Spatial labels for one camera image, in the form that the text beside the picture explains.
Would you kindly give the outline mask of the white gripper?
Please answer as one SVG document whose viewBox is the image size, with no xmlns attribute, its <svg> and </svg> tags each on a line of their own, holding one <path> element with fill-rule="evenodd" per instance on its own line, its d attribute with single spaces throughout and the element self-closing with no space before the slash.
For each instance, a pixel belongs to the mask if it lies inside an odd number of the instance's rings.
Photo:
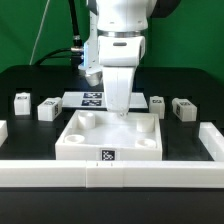
<svg viewBox="0 0 224 224">
<path fill-rule="evenodd" d="M 110 112 L 126 114 L 129 110 L 134 74 L 145 54 L 145 38 L 100 36 L 98 42 L 106 108 Z"/>
</svg>

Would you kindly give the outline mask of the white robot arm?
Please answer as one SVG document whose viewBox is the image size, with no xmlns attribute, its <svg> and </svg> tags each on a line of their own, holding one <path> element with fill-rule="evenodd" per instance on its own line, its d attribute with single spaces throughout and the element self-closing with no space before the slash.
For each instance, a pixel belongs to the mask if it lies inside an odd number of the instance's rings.
<svg viewBox="0 0 224 224">
<path fill-rule="evenodd" d="M 90 36 L 79 68 L 91 86 L 103 85 L 108 111 L 128 112 L 134 74 L 145 54 L 148 19 L 168 17 L 180 1 L 86 0 Z"/>
</svg>

